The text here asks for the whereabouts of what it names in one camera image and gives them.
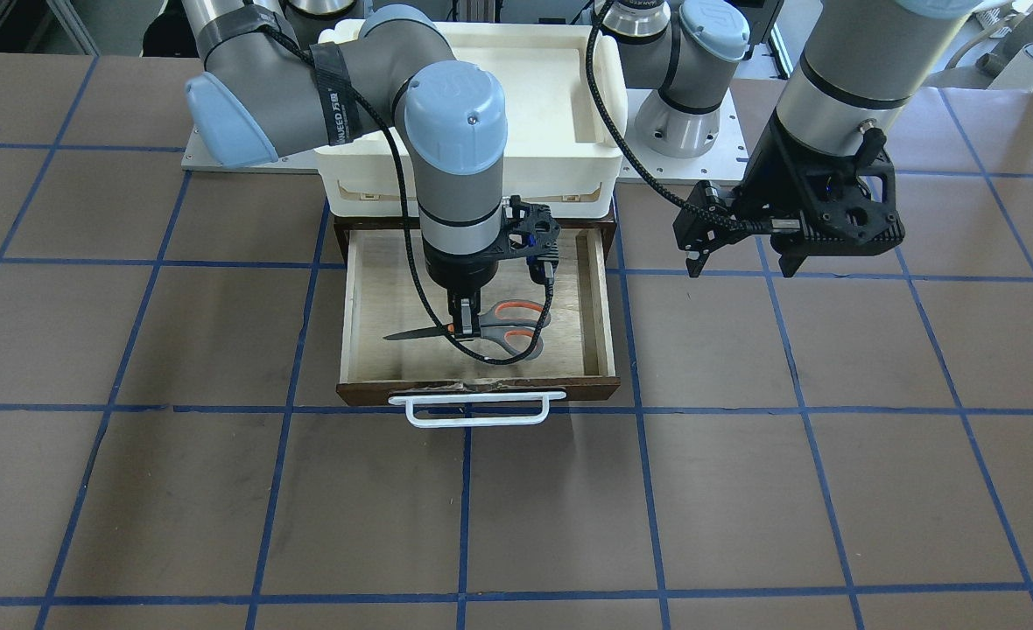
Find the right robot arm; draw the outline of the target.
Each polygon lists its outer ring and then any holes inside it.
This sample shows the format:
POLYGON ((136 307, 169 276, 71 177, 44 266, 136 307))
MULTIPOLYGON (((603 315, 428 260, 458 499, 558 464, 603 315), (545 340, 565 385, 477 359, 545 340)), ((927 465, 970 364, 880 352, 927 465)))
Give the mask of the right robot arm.
POLYGON ((415 182, 425 263, 445 288, 457 334, 477 330, 488 249, 503 228, 503 88, 457 60, 411 5, 369 15, 343 44, 300 48, 273 1, 186 1, 204 60, 186 84, 198 135, 228 168, 397 129, 415 182))

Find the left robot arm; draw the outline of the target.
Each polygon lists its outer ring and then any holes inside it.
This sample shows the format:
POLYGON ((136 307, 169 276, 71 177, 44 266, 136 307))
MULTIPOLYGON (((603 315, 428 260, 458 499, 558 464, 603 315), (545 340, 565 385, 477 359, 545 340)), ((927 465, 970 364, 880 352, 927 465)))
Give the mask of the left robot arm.
MULTIPOLYGON (((948 48, 973 1, 827 1, 786 80, 734 190, 699 182, 681 199, 646 171, 608 121, 633 171, 679 207, 674 239, 700 275, 714 251, 768 235, 782 275, 810 256, 878 256, 900 246, 896 172, 886 135, 948 48)), ((674 125, 717 127, 718 108, 749 44, 746 19, 725 1, 595 1, 587 52, 601 33, 621 48, 626 78, 648 88, 636 133, 654 151, 674 125)))

